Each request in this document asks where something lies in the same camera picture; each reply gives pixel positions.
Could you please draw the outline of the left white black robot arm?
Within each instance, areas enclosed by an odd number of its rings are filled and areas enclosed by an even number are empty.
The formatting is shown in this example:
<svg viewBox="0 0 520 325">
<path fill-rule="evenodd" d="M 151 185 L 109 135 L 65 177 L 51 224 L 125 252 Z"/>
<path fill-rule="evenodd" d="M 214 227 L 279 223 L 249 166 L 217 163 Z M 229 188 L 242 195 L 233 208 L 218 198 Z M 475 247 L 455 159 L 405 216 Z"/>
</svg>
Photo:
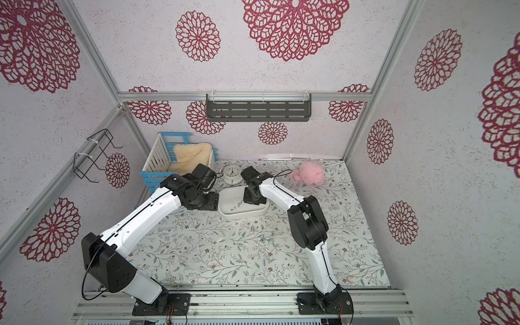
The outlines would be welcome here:
<svg viewBox="0 0 520 325">
<path fill-rule="evenodd" d="M 168 290 L 127 257 L 150 230 L 180 208 L 216 211 L 219 194 L 211 190 L 216 179 L 212 171 L 205 176 L 174 173 L 119 223 L 99 235 L 87 234 L 81 241 L 85 273 L 110 293 L 123 292 L 142 303 L 165 306 Z"/>
</svg>

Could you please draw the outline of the white plastic storage box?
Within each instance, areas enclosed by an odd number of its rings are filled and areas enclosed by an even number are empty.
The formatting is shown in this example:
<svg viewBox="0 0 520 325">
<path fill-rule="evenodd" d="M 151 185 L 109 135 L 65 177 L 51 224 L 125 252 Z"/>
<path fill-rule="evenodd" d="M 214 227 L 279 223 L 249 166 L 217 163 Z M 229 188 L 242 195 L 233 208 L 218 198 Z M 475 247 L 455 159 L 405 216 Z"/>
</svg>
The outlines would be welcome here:
<svg viewBox="0 0 520 325">
<path fill-rule="evenodd" d="M 224 219 L 258 217 L 268 210 L 269 203 L 247 204 L 243 197 L 246 186 L 225 188 L 219 192 L 218 211 Z"/>
</svg>

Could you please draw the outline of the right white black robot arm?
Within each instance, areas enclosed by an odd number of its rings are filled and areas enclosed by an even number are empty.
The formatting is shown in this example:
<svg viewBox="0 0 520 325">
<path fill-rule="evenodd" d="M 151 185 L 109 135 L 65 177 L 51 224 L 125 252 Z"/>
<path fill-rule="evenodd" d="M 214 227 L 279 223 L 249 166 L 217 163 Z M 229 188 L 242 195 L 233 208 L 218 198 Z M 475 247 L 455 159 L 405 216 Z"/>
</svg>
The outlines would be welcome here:
<svg viewBox="0 0 520 325">
<path fill-rule="evenodd" d="M 268 200 L 285 210 L 294 241 L 306 251 L 313 273 L 316 304 L 322 312 L 332 312 L 340 304 L 341 285 L 337 282 L 328 253 L 329 225 L 314 196 L 298 195 L 276 182 L 268 172 L 248 167 L 241 176 L 246 183 L 243 201 L 260 205 Z"/>
</svg>

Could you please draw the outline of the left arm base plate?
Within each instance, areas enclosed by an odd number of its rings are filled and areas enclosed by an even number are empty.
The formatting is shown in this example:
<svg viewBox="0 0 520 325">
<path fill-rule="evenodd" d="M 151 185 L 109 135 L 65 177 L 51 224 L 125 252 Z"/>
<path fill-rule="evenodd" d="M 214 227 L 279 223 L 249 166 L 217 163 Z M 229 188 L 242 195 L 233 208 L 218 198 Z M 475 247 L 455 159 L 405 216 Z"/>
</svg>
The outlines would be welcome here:
<svg viewBox="0 0 520 325">
<path fill-rule="evenodd" d="M 186 316 L 192 295 L 189 293 L 163 293 L 151 304 L 137 299 L 133 316 Z"/>
</svg>

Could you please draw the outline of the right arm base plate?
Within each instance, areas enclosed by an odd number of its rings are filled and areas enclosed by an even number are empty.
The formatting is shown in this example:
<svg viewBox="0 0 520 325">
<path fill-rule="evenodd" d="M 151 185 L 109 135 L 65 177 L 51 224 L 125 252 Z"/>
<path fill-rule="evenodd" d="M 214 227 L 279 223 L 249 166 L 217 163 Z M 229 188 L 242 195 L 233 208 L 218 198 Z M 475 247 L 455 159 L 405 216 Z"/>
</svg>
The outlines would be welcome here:
<svg viewBox="0 0 520 325">
<path fill-rule="evenodd" d="M 314 292 L 299 292 L 296 302 L 301 315 L 352 315 L 354 312 L 352 298 L 345 291 L 337 297 L 316 295 Z"/>
</svg>

